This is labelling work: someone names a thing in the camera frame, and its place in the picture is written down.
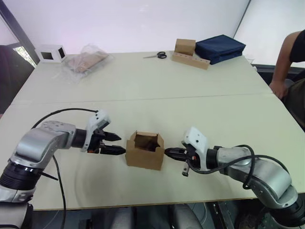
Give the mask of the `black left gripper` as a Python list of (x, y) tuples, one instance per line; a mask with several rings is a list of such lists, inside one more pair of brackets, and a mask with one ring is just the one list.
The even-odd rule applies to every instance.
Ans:
[(104, 155), (122, 155), (126, 152), (126, 149), (122, 146), (108, 146), (103, 145), (103, 140), (105, 141), (119, 141), (121, 138), (111, 132), (105, 132), (103, 130), (95, 130), (91, 136), (90, 144), (87, 149), (87, 153), (93, 153), (93, 154), (104, 154)]

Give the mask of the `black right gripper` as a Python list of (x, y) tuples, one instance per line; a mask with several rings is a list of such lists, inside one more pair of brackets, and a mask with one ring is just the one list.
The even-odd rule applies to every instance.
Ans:
[(186, 149), (180, 147), (171, 147), (164, 152), (168, 157), (177, 161), (185, 161), (182, 175), (189, 176), (189, 170), (197, 172), (200, 170), (200, 159), (193, 146), (186, 146)]

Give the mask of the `bare person hand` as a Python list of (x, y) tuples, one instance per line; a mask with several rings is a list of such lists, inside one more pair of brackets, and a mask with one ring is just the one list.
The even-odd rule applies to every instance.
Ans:
[(272, 80), (269, 84), (269, 87), (279, 99), (282, 99), (287, 93), (287, 87), (282, 81)]

